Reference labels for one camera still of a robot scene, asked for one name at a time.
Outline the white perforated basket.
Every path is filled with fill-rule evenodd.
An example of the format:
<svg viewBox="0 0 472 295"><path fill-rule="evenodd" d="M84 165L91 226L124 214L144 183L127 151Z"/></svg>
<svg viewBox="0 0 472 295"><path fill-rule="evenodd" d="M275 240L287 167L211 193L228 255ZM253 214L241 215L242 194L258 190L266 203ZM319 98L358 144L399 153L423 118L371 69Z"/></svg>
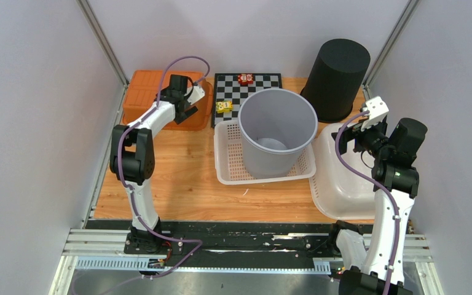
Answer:
<svg viewBox="0 0 472 295"><path fill-rule="evenodd" d="M286 176L257 179L243 164L242 137L237 120L227 120L214 128L214 165L218 181L224 185L265 184L308 179L317 171L311 146L304 149Z"/></svg>

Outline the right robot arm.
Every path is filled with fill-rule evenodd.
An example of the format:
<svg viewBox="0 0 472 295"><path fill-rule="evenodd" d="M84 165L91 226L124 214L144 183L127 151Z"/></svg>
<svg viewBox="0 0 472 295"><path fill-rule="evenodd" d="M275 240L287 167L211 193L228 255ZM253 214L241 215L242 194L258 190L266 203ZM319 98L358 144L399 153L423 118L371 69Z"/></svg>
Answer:
<svg viewBox="0 0 472 295"><path fill-rule="evenodd" d="M399 120L390 136L381 120L369 128L346 122L333 133L338 160L352 173L373 184L375 217L368 246L359 230L349 222L337 221L326 247L342 256L345 270L339 294L411 294L405 287L403 252L410 212L419 189L419 173L413 166L425 140L427 127L411 118ZM371 175L351 167L343 158L349 141L355 152L374 158Z"/></svg>

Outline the orange plastic tub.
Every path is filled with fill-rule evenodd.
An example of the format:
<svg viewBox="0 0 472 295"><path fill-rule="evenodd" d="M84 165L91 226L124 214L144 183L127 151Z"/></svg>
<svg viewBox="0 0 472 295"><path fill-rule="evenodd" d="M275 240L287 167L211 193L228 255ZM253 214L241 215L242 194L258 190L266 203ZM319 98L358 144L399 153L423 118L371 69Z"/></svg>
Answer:
<svg viewBox="0 0 472 295"><path fill-rule="evenodd" d="M156 99L161 75L162 72L158 70L137 70L134 72L122 106L124 111L122 124L127 125L141 117L152 106ZM198 111L180 124L170 122L164 129L199 131L207 126L211 117L214 88L207 80L201 81L200 86L205 91L205 96L195 104Z"/></svg>

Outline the black ribbed bin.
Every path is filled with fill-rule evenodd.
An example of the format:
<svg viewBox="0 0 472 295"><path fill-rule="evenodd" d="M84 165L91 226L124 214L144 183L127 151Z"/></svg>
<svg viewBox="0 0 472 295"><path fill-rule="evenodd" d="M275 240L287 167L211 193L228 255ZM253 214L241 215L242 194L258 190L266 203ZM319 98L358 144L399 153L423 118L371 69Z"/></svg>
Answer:
<svg viewBox="0 0 472 295"><path fill-rule="evenodd" d="M320 47L300 92L320 122L339 122L351 113L370 61L368 50L353 40L331 39Z"/></svg>

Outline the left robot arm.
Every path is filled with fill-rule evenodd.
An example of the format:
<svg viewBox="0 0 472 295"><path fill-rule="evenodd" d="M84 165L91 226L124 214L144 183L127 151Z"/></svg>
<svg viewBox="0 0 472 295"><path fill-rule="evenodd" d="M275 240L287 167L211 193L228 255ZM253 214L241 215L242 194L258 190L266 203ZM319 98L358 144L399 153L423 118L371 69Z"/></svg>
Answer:
<svg viewBox="0 0 472 295"><path fill-rule="evenodd" d="M204 96L199 82L172 74L168 86L157 91L156 99L142 116L112 130L109 168L125 188L132 212L126 254L157 254L170 241L162 234L151 192L154 138L170 122L180 124L195 114L195 103Z"/></svg>

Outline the large white plastic tub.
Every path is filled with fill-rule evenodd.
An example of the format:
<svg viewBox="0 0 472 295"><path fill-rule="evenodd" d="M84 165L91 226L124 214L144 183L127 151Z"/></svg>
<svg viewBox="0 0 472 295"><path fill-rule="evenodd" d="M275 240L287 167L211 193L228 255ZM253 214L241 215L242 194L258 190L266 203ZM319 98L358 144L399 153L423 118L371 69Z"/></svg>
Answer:
<svg viewBox="0 0 472 295"><path fill-rule="evenodd" d="M346 169L336 156L332 134L341 126L327 125L312 143L316 166L310 178L312 199L329 218L370 220L375 215L373 184Z"/></svg>

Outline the grey bin black liner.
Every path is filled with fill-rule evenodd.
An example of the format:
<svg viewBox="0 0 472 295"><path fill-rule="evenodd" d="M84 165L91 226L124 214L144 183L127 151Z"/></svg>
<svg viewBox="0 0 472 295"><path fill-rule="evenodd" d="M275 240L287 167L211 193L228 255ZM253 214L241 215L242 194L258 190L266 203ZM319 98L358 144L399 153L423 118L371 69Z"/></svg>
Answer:
<svg viewBox="0 0 472 295"><path fill-rule="evenodd" d="M243 164L256 179L287 176L318 130L313 106L282 88L250 95L241 104L237 120Z"/></svg>

